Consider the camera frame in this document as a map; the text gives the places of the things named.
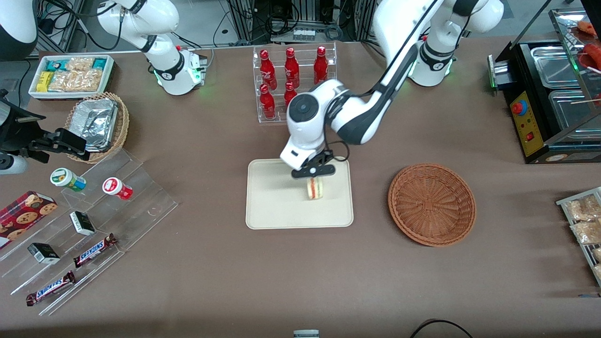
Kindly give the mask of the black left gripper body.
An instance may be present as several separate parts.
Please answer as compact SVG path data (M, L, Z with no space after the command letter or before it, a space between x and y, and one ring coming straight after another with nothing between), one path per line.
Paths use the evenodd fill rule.
M331 176L336 172L336 168L329 164L334 159L332 150L323 150L311 160L303 163L299 170L293 169L291 176L294 179L311 179L320 176Z

